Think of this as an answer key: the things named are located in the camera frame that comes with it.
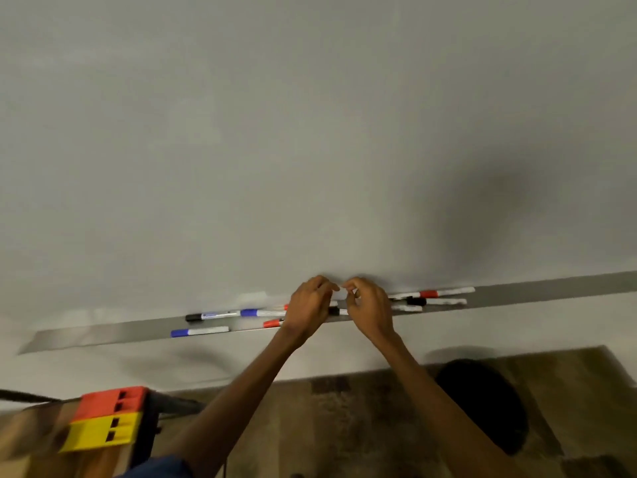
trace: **right hand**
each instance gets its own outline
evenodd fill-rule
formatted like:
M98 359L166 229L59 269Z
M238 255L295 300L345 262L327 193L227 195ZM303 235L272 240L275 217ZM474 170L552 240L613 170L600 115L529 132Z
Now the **right hand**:
M396 337L392 305L385 290L362 277L346 281L343 287L347 289L347 313L372 344L378 346Z

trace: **floor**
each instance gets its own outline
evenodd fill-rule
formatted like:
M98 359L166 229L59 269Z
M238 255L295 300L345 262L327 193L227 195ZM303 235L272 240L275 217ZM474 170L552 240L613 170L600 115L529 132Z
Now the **floor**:
M484 362L526 408L530 433L515 460L531 477L637 478L637 392L604 347ZM209 401L217 392L179 395ZM189 419L163 420L153 453ZM227 477L294 474L451 476L389 371L272 386L228 459Z

